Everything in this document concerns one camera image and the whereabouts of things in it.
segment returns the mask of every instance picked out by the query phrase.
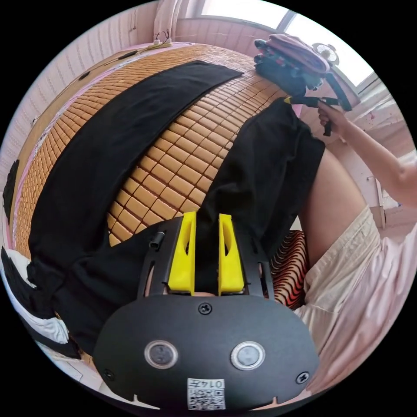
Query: curtain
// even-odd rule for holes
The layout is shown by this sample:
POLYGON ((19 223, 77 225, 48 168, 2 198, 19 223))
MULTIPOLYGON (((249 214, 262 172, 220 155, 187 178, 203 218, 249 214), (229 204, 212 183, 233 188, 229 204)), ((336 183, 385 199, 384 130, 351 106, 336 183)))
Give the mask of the curtain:
MULTIPOLYGON (((159 0, 153 29, 155 35, 163 33, 163 31, 166 32, 169 29, 169 37, 171 39, 175 38, 175 29, 181 4, 182 0, 159 0)), ((165 40, 163 36, 160 36, 158 39, 165 40)))

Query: label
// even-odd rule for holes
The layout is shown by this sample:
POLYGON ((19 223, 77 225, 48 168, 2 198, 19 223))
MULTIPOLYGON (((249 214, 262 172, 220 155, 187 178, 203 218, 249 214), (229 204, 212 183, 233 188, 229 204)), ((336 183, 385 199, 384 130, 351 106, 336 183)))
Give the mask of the label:
POLYGON ((225 410, 224 379, 187 379, 189 410, 225 410))

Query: folded clothes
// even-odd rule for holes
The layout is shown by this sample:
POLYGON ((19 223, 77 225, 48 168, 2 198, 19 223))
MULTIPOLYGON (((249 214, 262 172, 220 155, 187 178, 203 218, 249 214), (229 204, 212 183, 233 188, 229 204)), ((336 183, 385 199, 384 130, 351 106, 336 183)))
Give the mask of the folded clothes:
POLYGON ((266 45, 297 60, 307 70, 324 75, 330 70, 329 63, 296 36, 275 33, 269 36, 266 45))
POLYGON ((316 91, 323 84, 321 75, 316 72, 306 70, 303 65, 300 65, 297 60, 285 55, 284 53, 267 45, 266 41, 262 39, 255 40, 255 46, 260 51, 258 55, 254 57, 255 64, 261 64, 265 60, 271 60, 279 67, 277 76, 282 76, 282 67, 285 68, 286 77, 302 78, 305 86, 312 91, 316 91))
POLYGON ((304 96, 306 94, 305 80, 302 77, 292 77, 287 67, 279 66, 268 58, 257 63, 255 70, 261 77, 276 84, 291 96, 304 96))

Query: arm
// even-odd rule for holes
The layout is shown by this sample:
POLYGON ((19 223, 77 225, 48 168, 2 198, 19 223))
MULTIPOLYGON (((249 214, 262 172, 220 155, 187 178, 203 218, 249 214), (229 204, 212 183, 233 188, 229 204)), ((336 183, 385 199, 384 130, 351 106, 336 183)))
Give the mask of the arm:
POLYGON ((322 124, 332 122, 335 132, 359 155, 394 200, 417 208, 417 164, 402 165, 390 151, 336 109, 319 103, 319 115, 322 124))

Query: hand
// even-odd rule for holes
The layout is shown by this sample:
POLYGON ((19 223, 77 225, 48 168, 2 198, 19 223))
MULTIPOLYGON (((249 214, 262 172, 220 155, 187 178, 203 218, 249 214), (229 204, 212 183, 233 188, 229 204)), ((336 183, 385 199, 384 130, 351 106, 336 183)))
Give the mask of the hand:
POLYGON ((343 137, 343 134, 349 125, 348 119, 339 110, 334 109, 331 106, 318 102, 318 118, 320 124, 325 126, 329 121, 331 122, 331 130, 343 137))

